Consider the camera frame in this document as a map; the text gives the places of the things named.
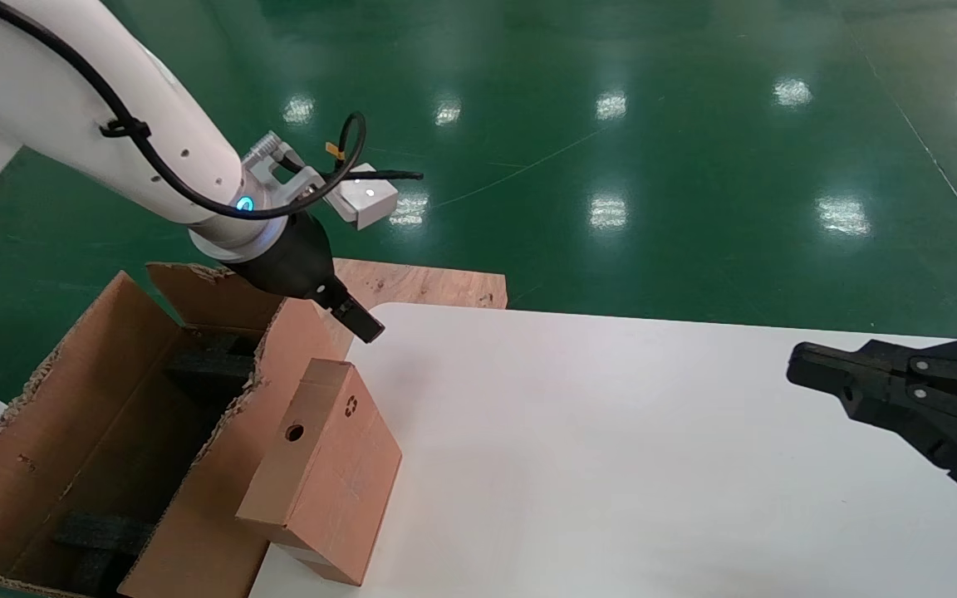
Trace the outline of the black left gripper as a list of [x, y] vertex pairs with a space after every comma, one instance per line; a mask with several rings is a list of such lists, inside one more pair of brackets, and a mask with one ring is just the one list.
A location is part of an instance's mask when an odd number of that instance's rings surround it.
[[328, 311], [358, 340], [371, 344], [386, 329], [336, 277], [329, 238], [319, 220], [293, 214], [282, 220], [276, 242], [237, 273], [257, 289], [281, 297], [311, 300]]

